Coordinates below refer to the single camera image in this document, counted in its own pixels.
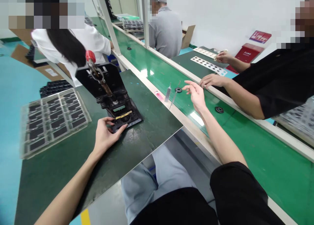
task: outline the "black shirt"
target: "black shirt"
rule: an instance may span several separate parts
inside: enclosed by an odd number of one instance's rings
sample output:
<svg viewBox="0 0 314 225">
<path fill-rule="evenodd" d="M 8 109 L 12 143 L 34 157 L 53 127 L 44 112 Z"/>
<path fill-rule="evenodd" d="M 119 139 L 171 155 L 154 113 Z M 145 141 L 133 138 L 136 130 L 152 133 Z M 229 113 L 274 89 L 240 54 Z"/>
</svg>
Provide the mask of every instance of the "black shirt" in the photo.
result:
<svg viewBox="0 0 314 225">
<path fill-rule="evenodd" d="M 300 106 L 314 95 L 314 46 L 284 44 L 233 78 L 256 95 L 266 119 Z M 215 87 L 228 95 L 223 87 Z"/>
<path fill-rule="evenodd" d="M 284 224 L 268 207 L 267 194 L 251 171 L 240 162 L 214 170 L 210 186 L 217 215 L 192 187 L 172 191 L 146 206 L 133 220 L 137 224 L 261 225 Z"/>
</svg>

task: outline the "person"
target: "person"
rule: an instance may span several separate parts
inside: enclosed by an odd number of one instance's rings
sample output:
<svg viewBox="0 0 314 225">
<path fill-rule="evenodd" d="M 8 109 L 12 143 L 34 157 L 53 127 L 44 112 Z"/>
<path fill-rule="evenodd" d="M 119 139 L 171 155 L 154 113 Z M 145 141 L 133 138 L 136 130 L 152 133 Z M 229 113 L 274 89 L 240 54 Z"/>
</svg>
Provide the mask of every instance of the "person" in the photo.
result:
<svg viewBox="0 0 314 225">
<path fill-rule="evenodd" d="M 96 64 L 100 64 L 106 62 L 103 53 L 110 55 L 113 48 L 108 38 L 87 24 L 84 24 L 84 29 L 34 29 L 31 35 L 48 60 L 65 65 L 75 87 L 82 85 L 75 77 L 75 71 L 86 65 L 86 50 L 91 50 Z"/>
<path fill-rule="evenodd" d="M 268 119 L 306 102 L 314 95 L 313 5 L 307 0 L 297 8 L 296 31 L 304 37 L 282 44 L 260 61 L 249 64 L 221 52 L 217 61 L 230 64 L 238 73 L 233 79 L 210 74 L 201 87 L 214 86 L 231 97 L 245 113 L 255 119 Z"/>
<path fill-rule="evenodd" d="M 182 25 L 179 16 L 167 6 L 167 0 L 150 0 L 153 16 L 149 23 L 149 46 L 168 58 L 179 55 Z"/>
<path fill-rule="evenodd" d="M 191 94 L 212 144 L 222 162 L 210 179 L 217 215 L 197 190 L 187 171 L 165 148 L 153 154 L 158 184 L 142 164 L 126 175 L 121 184 L 128 223 L 136 224 L 284 224 L 268 207 L 267 194 L 254 178 L 238 147 L 226 134 L 205 105 L 203 89 L 192 81 L 183 88 Z M 69 224 L 87 184 L 102 155 L 118 140 L 124 126 L 111 134 L 98 121 L 95 147 L 77 174 L 46 208 L 35 225 Z"/>
</svg>

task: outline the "red fire extinguisher box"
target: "red fire extinguisher box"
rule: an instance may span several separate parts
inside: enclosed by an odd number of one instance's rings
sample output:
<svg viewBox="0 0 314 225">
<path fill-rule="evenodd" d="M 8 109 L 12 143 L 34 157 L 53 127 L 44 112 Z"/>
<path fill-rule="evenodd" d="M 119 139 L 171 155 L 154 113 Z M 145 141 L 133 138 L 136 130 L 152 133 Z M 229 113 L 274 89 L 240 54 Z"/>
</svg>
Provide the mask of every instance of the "red fire extinguisher box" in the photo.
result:
<svg viewBox="0 0 314 225">
<path fill-rule="evenodd" d="M 242 46 L 241 50 L 235 57 L 245 63 L 251 63 L 251 61 L 254 60 L 263 50 L 264 48 L 262 47 L 246 43 Z M 227 69 L 238 74 L 238 72 L 231 65 L 229 65 Z"/>
</svg>

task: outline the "cardboard box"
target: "cardboard box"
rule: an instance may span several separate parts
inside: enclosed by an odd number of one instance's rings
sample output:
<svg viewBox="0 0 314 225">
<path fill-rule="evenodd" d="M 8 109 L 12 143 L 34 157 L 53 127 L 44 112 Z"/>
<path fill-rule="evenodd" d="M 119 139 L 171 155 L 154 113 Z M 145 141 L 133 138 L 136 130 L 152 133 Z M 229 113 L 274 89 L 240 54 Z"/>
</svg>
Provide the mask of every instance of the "cardboard box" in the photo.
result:
<svg viewBox="0 0 314 225">
<path fill-rule="evenodd" d="M 195 25 L 191 25 L 187 28 L 187 30 L 182 29 L 182 46 L 181 46 L 181 49 L 189 47 L 189 45 L 191 43 L 194 28 L 195 28 Z"/>
<path fill-rule="evenodd" d="M 32 35 L 31 32 L 33 29 L 30 28 L 24 28 L 24 29 L 10 29 L 19 39 L 21 39 L 23 42 L 25 42 L 27 45 L 31 45 L 32 42 Z"/>
<path fill-rule="evenodd" d="M 26 65 L 28 65 L 31 68 L 34 68 L 33 64 L 25 57 L 26 53 L 28 52 L 28 49 L 20 44 L 17 45 L 17 47 L 15 48 L 15 50 L 13 51 L 11 57 L 13 59 L 18 60 L 19 62 L 22 62 Z M 70 75 L 69 71 L 66 69 L 66 67 L 59 63 L 58 66 L 66 72 L 66 74 Z M 64 79 L 61 75 L 58 74 L 58 72 L 51 67 L 50 65 L 46 65 L 46 66 L 41 66 L 41 67 L 37 67 L 34 68 L 36 70 L 38 70 L 39 72 L 41 72 L 44 76 L 46 76 L 47 78 L 49 78 L 51 81 L 57 81 L 57 80 L 61 80 Z"/>
</svg>

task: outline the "leg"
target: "leg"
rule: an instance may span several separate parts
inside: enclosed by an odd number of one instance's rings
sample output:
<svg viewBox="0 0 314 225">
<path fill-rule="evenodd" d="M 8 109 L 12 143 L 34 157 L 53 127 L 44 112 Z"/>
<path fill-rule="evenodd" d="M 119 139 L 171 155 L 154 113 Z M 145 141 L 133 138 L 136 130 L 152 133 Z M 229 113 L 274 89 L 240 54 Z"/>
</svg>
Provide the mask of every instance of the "leg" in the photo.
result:
<svg viewBox="0 0 314 225">
<path fill-rule="evenodd" d="M 173 157 L 165 145 L 161 145 L 152 155 L 159 185 L 154 200 L 179 188 L 196 188 L 186 169 Z"/>
<path fill-rule="evenodd" d="M 121 179 L 125 214 L 130 224 L 139 212 L 153 201 L 157 182 L 148 169 L 140 163 Z"/>
</svg>

